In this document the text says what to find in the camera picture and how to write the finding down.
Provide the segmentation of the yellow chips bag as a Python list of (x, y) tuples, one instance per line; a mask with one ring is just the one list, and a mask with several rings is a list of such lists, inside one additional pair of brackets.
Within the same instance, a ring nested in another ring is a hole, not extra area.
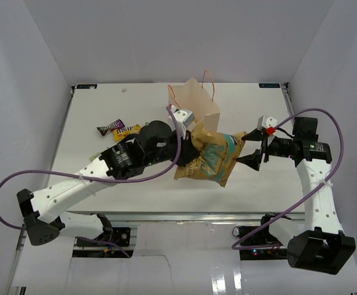
[(200, 155), (185, 167), (178, 167), (174, 179), (213, 181), (225, 187), (245, 145), (242, 139), (245, 135), (245, 131), (233, 135), (212, 132), (203, 122), (198, 122), (190, 138)]

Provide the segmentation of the brown paper bag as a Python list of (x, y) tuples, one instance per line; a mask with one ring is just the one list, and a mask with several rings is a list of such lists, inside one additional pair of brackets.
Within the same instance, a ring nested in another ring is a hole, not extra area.
[[(211, 81), (212, 94), (209, 94), (204, 86), (206, 75)], [(195, 123), (203, 122), (208, 131), (217, 131), (221, 110), (214, 100), (215, 84), (212, 74), (207, 69), (203, 72), (201, 83), (191, 77), (182, 85), (168, 84), (167, 90), (169, 104), (192, 111)]]

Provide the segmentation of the yellow m&m packet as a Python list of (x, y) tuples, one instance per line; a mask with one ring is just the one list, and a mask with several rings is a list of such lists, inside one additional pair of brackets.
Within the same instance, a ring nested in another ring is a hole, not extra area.
[(136, 124), (134, 126), (128, 126), (119, 128), (113, 131), (114, 140), (119, 142), (130, 135), (136, 135), (140, 132), (141, 126)]

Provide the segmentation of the green square snack packet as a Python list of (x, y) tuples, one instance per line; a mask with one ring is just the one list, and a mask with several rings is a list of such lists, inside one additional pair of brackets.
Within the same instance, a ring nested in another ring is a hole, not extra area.
[(93, 162), (95, 159), (97, 159), (101, 155), (100, 152), (97, 152), (96, 154), (92, 155), (89, 159), (91, 162)]

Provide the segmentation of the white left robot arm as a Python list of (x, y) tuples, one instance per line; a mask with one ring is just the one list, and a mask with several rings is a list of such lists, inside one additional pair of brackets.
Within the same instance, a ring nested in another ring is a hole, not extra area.
[(45, 245), (59, 236), (84, 237), (97, 245), (112, 240), (113, 229), (101, 213), (70, 213), (68, 209), (97, 192), (126, 183), (145, 168), (162, 162), (183, 167), (200, 155), (190, 138), (181, 136), (159, 120), (143, 127), (103, 151), (74, 178), (31, 192), (24, 189), (17, 199), (30, 243)]

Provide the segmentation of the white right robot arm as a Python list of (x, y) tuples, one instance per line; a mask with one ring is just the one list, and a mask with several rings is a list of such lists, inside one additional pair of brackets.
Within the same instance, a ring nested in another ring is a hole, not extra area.
[(337, 217), (329, 177), (332, 155), (328, 144), (316, 133), (318, 121), (295, 117), (289, 138), (275, 136), (277, 120), (259, 118), (256, 129), (245, 135), (245, 141), (259, 141), (253, 154), (237, 161), (259, 170), (269, 157), (294, 161), (304, 195), (304, 223), (293, 221), (287, 213), (266, 213), (258, 229), (239, 227), (239, 241), (234, 249), (251, 250), (283, 246), (290, 267), (336, 275), (356, 249), (355, 239), (345, 235)]

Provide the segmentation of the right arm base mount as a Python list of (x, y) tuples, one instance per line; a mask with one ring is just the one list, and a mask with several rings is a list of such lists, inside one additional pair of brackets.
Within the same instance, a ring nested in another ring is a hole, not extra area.
[(287, 259), (287, 249), (269, 232), (269, 226), (253, 233), (256, 229), (256, 226), (235, 226), (232, 235), (240, 243), (235, 242), (231, 248), (240, 250), (241, 258)]

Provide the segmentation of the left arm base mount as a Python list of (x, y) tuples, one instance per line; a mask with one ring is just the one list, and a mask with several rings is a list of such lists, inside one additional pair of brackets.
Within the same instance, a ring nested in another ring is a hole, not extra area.
[(94, 239), (77, 239), (76, 246), (106, 246), (107, 249), (111, 250), (114, 247), (112, 243), (119, 247), (127, 247), (130, 245), (131, 229), (129, 227), (113, 227), (105, 215), (98, 213), (96, 216), (101, 221), (103, 233)]

